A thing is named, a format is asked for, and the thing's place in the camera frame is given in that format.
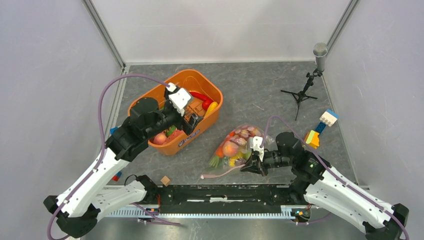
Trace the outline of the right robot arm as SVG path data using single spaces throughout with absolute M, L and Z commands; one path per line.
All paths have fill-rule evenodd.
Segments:
M 368 240 L 407 240 L 409 209 L 401 203 L 379 200 L 345 176 L 328 161 L 305 149 L 292 132 L 277 135 L 277 149 L 266 150 L 263 138 L 251 137 L 251 152 L 243 172 L 267 175 L 268 169 L 290 167 L 295 179 L 289 186 L 289 199 L 295 204 L 323 208 L 347 221 Z

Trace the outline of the red cherry bunch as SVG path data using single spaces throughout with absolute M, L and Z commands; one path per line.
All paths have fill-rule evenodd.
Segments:
M 248 143 L 249 138 L 262 137 L 263 131 L 253 125 L 240 125 L 230 133 L 230 140 L 239 146 L 244 146 Z

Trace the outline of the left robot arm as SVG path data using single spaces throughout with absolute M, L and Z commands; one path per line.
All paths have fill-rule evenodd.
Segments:
M 146 175 L 112 192 L 100 191 L 120 170 L 131 163 L 157 134 L 176 127 L 191 134 L 202 118 L 191 108 L 191 95 L 171 94 L 163 108 L 156 99 L 138 99 L 125 119 L 105 142 L 105 148 L 81 177 L 60 195 L 50 195 L 44 205 L 52 220 L 67 237 L 80 238 L 110 213 L 129 204 L 153 203 L 157 198 L 155 183 Z

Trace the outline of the orange plastic tub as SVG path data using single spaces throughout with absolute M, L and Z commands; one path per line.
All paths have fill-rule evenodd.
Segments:
M 168 78 L 166 83 L 173 83 L 180 88 L 186 89 L 190 93 L 198 93 L 208 97 L 217 105 L 210 113 L 202 107 L 203 101 L 194 97 L 189 105 L 189 109 L 195 114 L 203 117 L 196 128 L 190 135 L 184 132 L 177 136 L 171 137 L 171 140 L 164 144 L 155 144 L 153 139 L 148 141 L 148 145 L 155 148 L 159 153 L 165 156 L 175 155 L 178 151 L 190 144 L 194 139 L 199 137 L 203 132 L 209 129 L 219 118 L 220 108 L 223 105 L 224 97 L 221 90 L 207 79 L 201 72 L 194 69 L 185 69 Z

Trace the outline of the clear zip top bag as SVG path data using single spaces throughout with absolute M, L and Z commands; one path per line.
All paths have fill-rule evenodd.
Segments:
M 270 147 L 275 139 L 259 127 L 242 124 L 226 135 L 208 161 L 207 168 L 200 175 L 202 180 L 220 178 L 231 171 L 240 170 L 252 155 L 251 139 L 265 140 L 264 147 Z

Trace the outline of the orange carrot green top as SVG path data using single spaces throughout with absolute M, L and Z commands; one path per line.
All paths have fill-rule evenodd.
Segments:
M 215 151 L 214 155 L 209 160 L 209 166 L 212 168 L 218 168 L 219 166 L 227 166 L 229 162 L 229 149 L 228 149 L 229 142 L 226 141 L 222 143 L 217 150 Z

